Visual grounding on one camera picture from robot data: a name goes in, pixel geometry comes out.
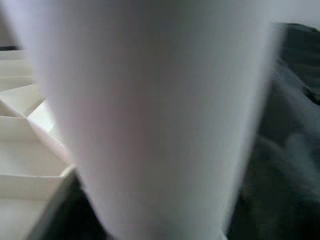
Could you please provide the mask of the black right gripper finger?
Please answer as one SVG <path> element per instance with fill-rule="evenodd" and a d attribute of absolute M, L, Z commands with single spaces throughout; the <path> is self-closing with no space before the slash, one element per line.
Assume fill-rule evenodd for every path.
<path fill-rule="evenodd" d="M 109 240 L 100 224 L 75 170 L 65 177 L 28 240 Z"/>

